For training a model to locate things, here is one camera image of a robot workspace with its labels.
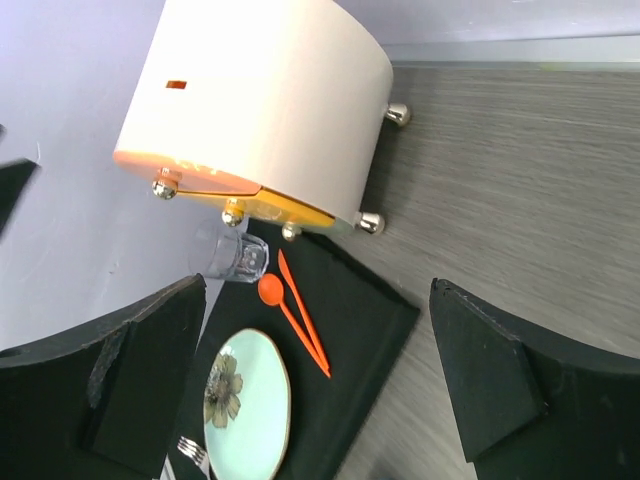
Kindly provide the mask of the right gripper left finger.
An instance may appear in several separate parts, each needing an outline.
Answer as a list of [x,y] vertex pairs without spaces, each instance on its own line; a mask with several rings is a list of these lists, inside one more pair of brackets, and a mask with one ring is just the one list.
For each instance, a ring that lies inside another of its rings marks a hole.
[[206,307],[202,276],[1,353],[4,479],[157,479]]

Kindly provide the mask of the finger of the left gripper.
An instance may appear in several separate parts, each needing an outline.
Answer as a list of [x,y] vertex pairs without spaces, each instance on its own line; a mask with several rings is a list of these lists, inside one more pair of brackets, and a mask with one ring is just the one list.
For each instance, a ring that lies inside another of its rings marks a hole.
[[11,219],[20,196],[39,166],[36,162],[21,158],[1,165],[0,173],[0,232]]

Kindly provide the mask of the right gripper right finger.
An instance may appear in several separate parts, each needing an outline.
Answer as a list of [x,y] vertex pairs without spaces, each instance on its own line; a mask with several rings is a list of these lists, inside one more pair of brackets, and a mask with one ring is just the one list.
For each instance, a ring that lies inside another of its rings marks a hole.
[[636,479],[639,361],[435,279],[429,311],[465,460],[480,479]]

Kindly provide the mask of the cream round drawer cabinet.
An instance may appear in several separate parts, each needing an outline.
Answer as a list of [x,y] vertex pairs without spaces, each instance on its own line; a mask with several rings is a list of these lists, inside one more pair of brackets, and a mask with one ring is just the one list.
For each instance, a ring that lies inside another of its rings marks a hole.
[[390,59],[333,1],[165,3],[114,150],[161,199],[191,198],[223,222],[277,224],[286,240],[360,229],[390,99]]

